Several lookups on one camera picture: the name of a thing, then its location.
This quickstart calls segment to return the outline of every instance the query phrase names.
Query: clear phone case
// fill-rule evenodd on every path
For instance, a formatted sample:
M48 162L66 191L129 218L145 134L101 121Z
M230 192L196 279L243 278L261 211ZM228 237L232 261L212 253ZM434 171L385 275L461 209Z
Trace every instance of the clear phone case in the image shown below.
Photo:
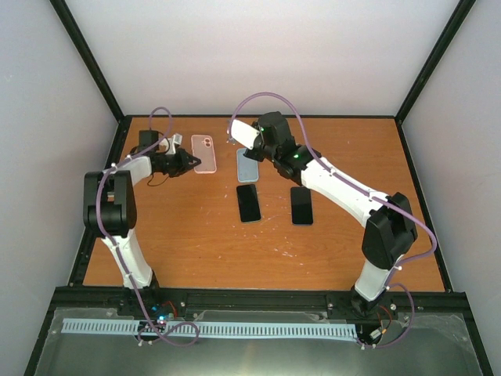
M197 174L214 174L216 172L216 156L212 137L204 135L191 136L191 149L193 155L202 163L194 168Z

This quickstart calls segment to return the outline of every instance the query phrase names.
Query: black metal frame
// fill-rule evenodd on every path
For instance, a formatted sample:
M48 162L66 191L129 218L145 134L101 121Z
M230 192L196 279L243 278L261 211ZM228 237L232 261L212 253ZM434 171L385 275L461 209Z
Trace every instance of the black metal frame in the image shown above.
M110 166L112 162L117 162L120 158L121 151L124 147L125 139L127 138L128 130L133 117L142 117L146 115L128 115L124 116L109 85L99 69L99 66L94 59L90 48L83 35L81 34L78 25L76 24L67 4L64 0L50 0L54 10L57 12L61 22L66 28L70 38L74 42L75 47L84 60L89 72L96 81L99 90L101 91L105 101L108 103L110 110L118 121L117 132L110 150L109 157L106 161L106 166ZM461 23L464 21L475 0L460 0L454 13L451 15L449 22L445 26L440 38L429 55L426 63L423 66L420 74L416 78L413 87L405 98L400 110L396 116L305 116L305 118L392 118L395 119L398 135L400 137L402 148L405 153L413 183L416 188L417 196L420 202L420 207L424 215L426 224L433 229L431 217L424 200L423 191L421 190L419 180L417 178L416 169L413 165L405 135L402 130L402 124L405 117L410 112L413 104L416 102L419 94L427 83L428 78L433 73L433 70L438 65L445 50L454 38L454 35L459 30ZM177 117L228 117L228 115L177 115ZM116 308L119 313L133 315L138 318L142 317L137 302L134 296L128 289L122 287L84 287L82 286L85 272L88 267L92 249L96 238L87 230L81 240L81 245L78 250L77 258L74 263L74 268L70 275L69 284L66 287L58 287L53 295L51 304L47 311L44 323L41 326L40 335L35 344L34 351L31 355L30 362L26 369L25 375L32 375L36 370L38 359L41 355L48 329L52 322L54 311L57 308L70 307L101 307L101 308ZM477 358L481 365L481 370L485 375L490 375L492 369L488 362L484 347L478 333L477 326L474 322L473 315L470 310L470 305L464 293L456 293L452 290L451 281L445 268L445 263L442 257L440 248L435 252L438 268L442 276L442 282L447 292L413 292L413 298L416 307L423 312L431 313L461 313L467 324L470 333L471 341L473 342ZM346 302L349 302L349 291L249 291L249 290L196 290L196 289L170 289L161 288L159 294L168 300L173 301L179 308L179 313L185 318L193 317L194 313L198 313L205 309L231 309L231 310L273 310L273 311L298 311L298 312L327 312L330 319L342 319L349 323L357 325L375 324L375 317L367 317L361 319L355 316L350 309L346 309ZM389 305L396 304L398 311L408 312L409 301L403 293L389 291L384 296L383 303Z
M447 51L447 48L456 36L457 31L460 29L474 3L475 0L460 0L458 2L457 7L454 9L454 12L449 18L449 22L445 25L443 32L440 34L434 48L431 50L429 57L424 63L421 72L417 75L412 88L400 106L398 113L395 115L397 124L403 124L405 118L409 114L411 108L413 108L418 96L423 91L428 79L431 77L431 74L433 74L442 56L444 56L445 51Z

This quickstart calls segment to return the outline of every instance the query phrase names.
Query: light blue phone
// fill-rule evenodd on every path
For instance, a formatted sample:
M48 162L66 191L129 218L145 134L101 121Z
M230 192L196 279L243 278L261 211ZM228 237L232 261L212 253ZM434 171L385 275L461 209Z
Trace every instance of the light blue phone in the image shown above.
M258 161L244 157L246 148L236 151L236 172L240 183L253 183L259 179Z

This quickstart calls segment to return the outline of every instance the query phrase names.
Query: phone screen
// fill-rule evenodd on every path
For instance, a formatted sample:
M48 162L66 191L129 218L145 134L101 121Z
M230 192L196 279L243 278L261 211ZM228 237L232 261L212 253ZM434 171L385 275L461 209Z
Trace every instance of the phone screen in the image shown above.
M254 184L238 186L236 188L238 197L238 209L240 210L240 220L243 223L257 222L261 219L259 210L258 191Z
M292 206L292 223L294 225L312 225L312 192L303 186L290 188L290 204Z

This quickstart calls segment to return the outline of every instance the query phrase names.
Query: white arm segment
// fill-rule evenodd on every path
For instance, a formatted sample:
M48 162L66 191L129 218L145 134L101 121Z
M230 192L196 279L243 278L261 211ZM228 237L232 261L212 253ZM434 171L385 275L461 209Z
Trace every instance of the white arm segment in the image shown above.
M252 128L242 121L235 120L232 123L232 134L236 141L252 149L254 140L259 136L259 131ZM313 160L306 165L306 169L301 172L301 184L310 190L314 190L323 196L327 197L332 202L341 206L345 211L353 215L357 221L366 227L367 219L370 217L372 210L381 208L381 204L371 200L371 197L379 197L386 201L387 194L375 191L368 186L363 185L359 181L346 175L342 171L335 168L327 159L321 158L322 162L330 167L328 172L322 167L319 162ZM334 172L342 176L350 183L355 184L366 192L369 196L358 192L353 187L332 175ZM355 283L355 290L367 301L371 302L376 299L384 290L384 284L390 274L390 270L379 269L371 262L366 260L360 277Z
M132 186L151 175L151 161L149 157L139 157L128 162L118 171L130 171L132 177Z
M356 186L370 192L371 197L377 196L382 200L386 200L387 194L377 192L364 186L360 182L353 179L351 176L341 172L325 159L321 158L322 162L331 168L331 172L336 172L338 175L343 176L346 180L354 183ZM367 219L370 217L371 210L378 210L382 205L370 199L366 195L358 192L350 187L337 177L332 176L319 162L313 160L306 165L306 169L301 172L301 183L303 186L314 190L329 200L341 206L345 211L355 217L357 221L366 227Z
M230 137L244 145L247 149L254 148L254 140L259 136L259 131L252 128L249 124L240 120L234 120L232 123L232 134Z
M150 285L153 271L151 267L146 263L146 260L142 256L141 248L139 247L138 239L135 237L135 229L128 231L127 237L113 237L120 247L120 253L124 259L125 265L132 273L138 288L143 288ZM120 260L117 256L117 249L111 244L109 239L102 239L103 243L110 249L111 254L115 258L115 262L122 273L122 278L124 279L124 286L132 289L131 281L125 271L122 269Z
M151 162L148 157L139 157L130 161L123 168L119 168L118 170L129 170L131 172L132 185L134 186L140 180L151 175ZM141 248L137 237L135 236L135 229L129 230L127 237L115 236L112 238L117 242L118 247L120 247L120 253L124 259L125 265L127 265L128 269L132 273L138 288L149 286L153 271L142 256ZM122 269L120 260L118 259L117 249L111 244L109 239L102 238L101 240L110 249L111 254L115 258L115 262L120 269L120 273L122 273L124 286L132 289L131 281Z

